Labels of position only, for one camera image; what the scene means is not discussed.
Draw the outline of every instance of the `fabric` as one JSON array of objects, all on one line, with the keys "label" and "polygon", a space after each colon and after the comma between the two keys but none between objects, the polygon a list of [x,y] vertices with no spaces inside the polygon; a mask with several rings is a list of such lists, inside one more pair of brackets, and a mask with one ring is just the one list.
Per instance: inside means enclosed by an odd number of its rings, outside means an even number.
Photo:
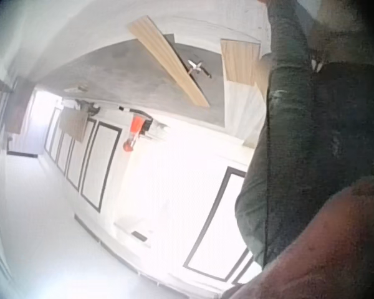
[{"label": "fabric", "polygon": [[313,74],[293,4],[273,0],[268,7],[270,138],[266,122],[236,203],[242,237],[261,265],[266,192],[270,262],[332,194],[374,172],[374,67],[330,64]]}]

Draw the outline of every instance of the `skin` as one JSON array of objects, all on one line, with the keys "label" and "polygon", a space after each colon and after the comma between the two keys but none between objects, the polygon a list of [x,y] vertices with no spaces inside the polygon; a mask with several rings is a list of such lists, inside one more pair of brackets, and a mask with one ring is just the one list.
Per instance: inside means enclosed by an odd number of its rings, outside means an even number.
[{"label": "skin", "polygon": [[232,299],[374,298],[374,177],[334,195]]}]

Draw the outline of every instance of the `person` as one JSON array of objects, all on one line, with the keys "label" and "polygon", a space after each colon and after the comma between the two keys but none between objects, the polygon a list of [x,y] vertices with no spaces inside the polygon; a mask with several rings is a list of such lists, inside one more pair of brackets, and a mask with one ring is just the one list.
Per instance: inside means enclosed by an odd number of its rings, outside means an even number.
[{"label": "person", "polygon": [[[354,238],[353,227],[357,228],[357,223],[367,227],[367,219],[349,218],[352,215],[344,215],[340,209],[341,219],[347,221],[345,227],[328,228],[327,232],[334,234],[328,240],[324,240],[325,234],[321,230],[321,225],[330,221],[327,215],[333,214],[338,218],[333,211],[334,207],[339,206],[335,202],[343,202],[351,211],[350,201],[354,201],[356,196],[346,195],[349,191],[343,191],[341,194],[345,195],[342,198],[339,194],[330,200],[333,204],[327,200],[358,179],[374,174],[374,66],[334,62],[325,64],[319,73],[313,73],[307,40],[295,15],[295,1],[261,2],[267,4],[272,31],[271,71],[266,88],[268,114],[236,201],[236,219],[255,261],[268,266],[247,286],[240,290],[235,287],[234,291],[237,291],[236,298],[278,298],[244,297],[241,294],[248,292],[249,286],[263,290],[258,285],[269,287],[273,275],[279,275],[284,279],[279,288],[286,288],[285,282],[288,282],[291,290],[290,297],[282,295],[280,298],[318,298],[315,288],[312,293],[307,293],[310,289],[308,286],[313,284],[314,287],[319,286],[319,292],[328,292],[324,284],[334,275],[327,277],[324,274],[332,271],[327,269],[319,276],[322,282],[304,280],[306,293],[303,293],[306,297],[297,294],[294,297],[292,285],[295,283],[297,286],[297,282],[286,275],[294,263],[285,261],[293,260],[296,265],[302,265],[296,271],[300,275],[304,274],[304,270],[326,268],[325,265],[329,264],[320,262],[330,262],[327,257],[337,250],[333,237],[341,237],[338,229],[351,234],[345,240],[350,244],[349,240],[359,242]],[[372,195],[361,198],[370,198],[368,201],[374,203]],[[374,214],[370,213],[367,217],[374,220]],[[351,221],[355,225],[349,230]],[[347,251],[351,247],[340,249],[339,254],[345,249],[347,258],[351,260],[341,261],[346,262],[348,269],[355,259]],[[318,258],[322,252],[330,255],[322,257],[322,260]],[[300,256],[306,257],[301,263]],[[373,252],[367,259],[371,260],[372,256]],[[351,274],[345,270],[335,273]],[[357,279],[350,277],[349,282],[357,282]],[[345,287],[346,283],[339,283],[335,288],[341,292]],[[322,293],[326,298],[336,298],[327,294]]]}]

